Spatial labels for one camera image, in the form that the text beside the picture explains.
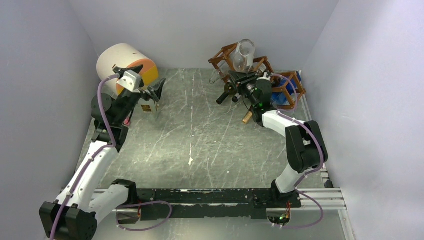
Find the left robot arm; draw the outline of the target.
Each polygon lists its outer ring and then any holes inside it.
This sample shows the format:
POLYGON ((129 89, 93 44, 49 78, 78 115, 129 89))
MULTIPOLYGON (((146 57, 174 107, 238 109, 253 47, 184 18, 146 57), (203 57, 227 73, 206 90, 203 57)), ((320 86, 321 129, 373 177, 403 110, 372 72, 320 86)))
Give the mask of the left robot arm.
POLYGON ((95 132, 89 149, 74 176, 53 202, 44 202, 39 216, 51 240, 91 240, 99 223, 119 207, 140 208, 141 200, 133 181, 117 179, 106 192, 94 192, 111 162, 120 153, 128 134, 125 119, 140 100, 158 102, 165 84, 161 80, 145 87, 143 65, 112 68, 91 101, 95 132))

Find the square clear whisky bottle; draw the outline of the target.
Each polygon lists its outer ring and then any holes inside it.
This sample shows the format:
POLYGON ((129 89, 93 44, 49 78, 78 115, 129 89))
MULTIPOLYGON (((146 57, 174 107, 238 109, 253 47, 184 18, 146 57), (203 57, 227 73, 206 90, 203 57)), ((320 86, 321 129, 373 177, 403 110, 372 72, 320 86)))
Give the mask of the square clear whisky bottle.
POLYGON ((159 108, 160 99, 157 97, 151 97, 150 95, 142 95, 138 104, 141 106, 143 112, 156 114, 159 108))

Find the blue glass bottle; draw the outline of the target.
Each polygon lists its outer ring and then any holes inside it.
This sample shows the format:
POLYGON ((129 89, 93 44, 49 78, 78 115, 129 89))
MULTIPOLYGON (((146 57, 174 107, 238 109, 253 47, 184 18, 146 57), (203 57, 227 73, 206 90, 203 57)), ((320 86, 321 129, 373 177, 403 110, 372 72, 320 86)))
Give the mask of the blue glass bottle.
POLYGON ((272 73, 272 101, 278 107, 285 110, 292 110, 295 104, 305 94, 299 71, 286 71, 272 73))

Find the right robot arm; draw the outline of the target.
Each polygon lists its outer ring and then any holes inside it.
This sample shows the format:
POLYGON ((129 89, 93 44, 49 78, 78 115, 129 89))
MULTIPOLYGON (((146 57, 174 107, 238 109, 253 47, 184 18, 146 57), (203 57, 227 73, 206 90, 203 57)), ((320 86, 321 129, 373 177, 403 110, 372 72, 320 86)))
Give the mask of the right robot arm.
POLYGON ((283 113, 272 100, 270 77, 258 77, 255 72, 228 72, 232 88, 252 106, 253 120, 275 131, 286 140, 288 164, 271 184, 270 202, 282 207, 295 193, 297 186, 310 174, 321 170, 328 152, 318 123, 300 121, 283 113))

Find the round clear glass bottle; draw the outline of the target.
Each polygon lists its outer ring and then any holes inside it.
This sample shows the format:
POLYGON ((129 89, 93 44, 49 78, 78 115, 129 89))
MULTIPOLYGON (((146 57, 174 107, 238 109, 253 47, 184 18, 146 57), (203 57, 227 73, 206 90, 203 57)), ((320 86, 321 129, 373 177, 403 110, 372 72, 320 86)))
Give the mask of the round clear glass bottle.
POLYGON ((236 72, 249 72, 253 67, 256 46, 250 39, 243 39, 236 44, 236 48, 230 55, 232 66, 236 72))

